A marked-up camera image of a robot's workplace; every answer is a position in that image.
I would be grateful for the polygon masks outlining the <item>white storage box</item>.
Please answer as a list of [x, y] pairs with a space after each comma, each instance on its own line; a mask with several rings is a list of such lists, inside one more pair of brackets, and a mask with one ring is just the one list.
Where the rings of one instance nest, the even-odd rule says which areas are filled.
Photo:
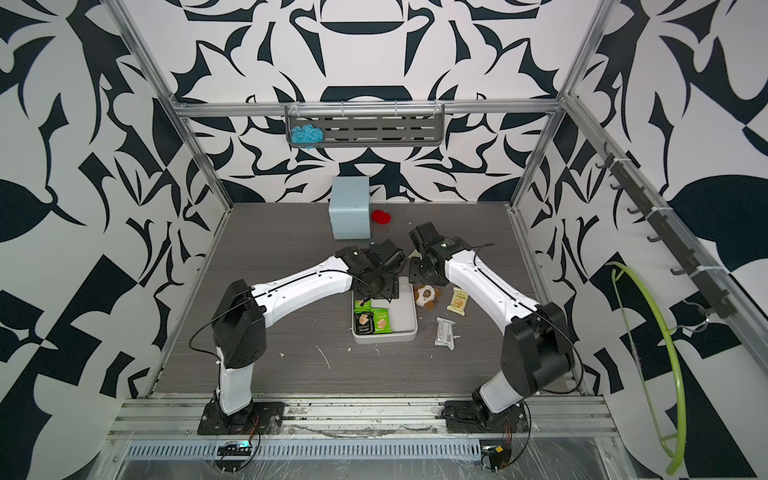
[[417, 333], [414, 292], [407, 277], [398, 279], [397, 295], [391, 300], [353, 298], [352, 335], [358, 344], [408, 342]]

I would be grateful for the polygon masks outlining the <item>clear snack packet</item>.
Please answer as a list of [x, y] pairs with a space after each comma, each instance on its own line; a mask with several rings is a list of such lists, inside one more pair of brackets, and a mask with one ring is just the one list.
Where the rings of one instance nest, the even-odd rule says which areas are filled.
[[437, 330], [436, 330], [434, 345], [447, 347], [449, 350], [453, 351], [455, 348], [455, 339], [454, 339], [454, 332], [453, 332], [453, 327], [455, 325], [455, 322], [442, 317], [438, 317], [436, 321], [437, 321]]

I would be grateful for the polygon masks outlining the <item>black cookie packet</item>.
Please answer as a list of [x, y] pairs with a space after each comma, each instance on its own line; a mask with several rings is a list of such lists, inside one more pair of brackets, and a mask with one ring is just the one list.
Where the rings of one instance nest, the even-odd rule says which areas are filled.
[[354, 328], [356, 335], [371, 335], [375, 333], [374, 315], [370, 311], [356, 313], [354, 315]]

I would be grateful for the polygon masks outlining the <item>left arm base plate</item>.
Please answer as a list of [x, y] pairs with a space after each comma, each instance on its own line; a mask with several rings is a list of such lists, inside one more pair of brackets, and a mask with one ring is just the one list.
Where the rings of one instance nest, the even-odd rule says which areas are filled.
[[204, 408], [197, 434], [202, 436], [246, 435], [256, 428], [259, 435], [274, 433], [282, 426], [284, 402], [251, 402], [244, 409], [226, 415], [217, 400]]

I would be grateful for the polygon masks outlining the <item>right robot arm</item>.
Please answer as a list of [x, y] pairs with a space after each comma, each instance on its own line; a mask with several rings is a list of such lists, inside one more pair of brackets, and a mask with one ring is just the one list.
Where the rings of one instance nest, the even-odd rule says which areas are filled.
[[481, 260], [479, 246], [444, 236], [431, 222], [412, 229], [409, 238], [418, 252], [410, 261], [411, 280], [463, 290], [503, 335], [499, 372], [472, 394], [478, 420], [505, 413], [577, 366], [561, 307], [524, 295]]

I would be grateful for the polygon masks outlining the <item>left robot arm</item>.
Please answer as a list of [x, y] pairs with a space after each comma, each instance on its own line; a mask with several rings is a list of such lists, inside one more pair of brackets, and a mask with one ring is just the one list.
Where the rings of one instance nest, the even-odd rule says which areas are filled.
[[266, 330], [289, 314], [326, 297], [354, 292], [384, 299], [398, 285], [408, 257], [392, 241], [348, 246], [319, 264], [272, 282], [230, 284], [211, 322], [219, 412], [232, 417], [253, 404], [253, 366], [266, 351]]

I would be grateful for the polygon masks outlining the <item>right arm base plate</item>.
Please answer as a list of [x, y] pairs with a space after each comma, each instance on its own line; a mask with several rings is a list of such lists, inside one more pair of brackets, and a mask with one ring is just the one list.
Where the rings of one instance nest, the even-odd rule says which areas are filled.
[[445, 402], [440, 418], [450, 433], [501, 434], [528, 430], [527, 414], [517, 405], [494, 414], [474, 400], [449, 400]]

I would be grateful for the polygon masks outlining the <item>green cookie packet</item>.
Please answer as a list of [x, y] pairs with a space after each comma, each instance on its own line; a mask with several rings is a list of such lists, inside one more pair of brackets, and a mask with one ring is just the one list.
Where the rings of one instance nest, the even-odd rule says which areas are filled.
[[362, 301], [362, 300], [357, 301], [357, 300], [355, 300], [354, 301], [353, 312], [355, 314], [361, 314], [361, 313], [371, 312], [371, 311], [372, 311], [372, 301], [371, 300], [367, 300], [367, 301]]
[[372, 310], [372, 315], [375, 334], [391, 334], [393, 332], [388, 309], [375, 308]]
[[450, 303], [447, 305], [446, 309], [454, 314], [465, 316], [468, 300], [469, 295], [466, 291], [461, 288], [454, 287], [452, 290]]

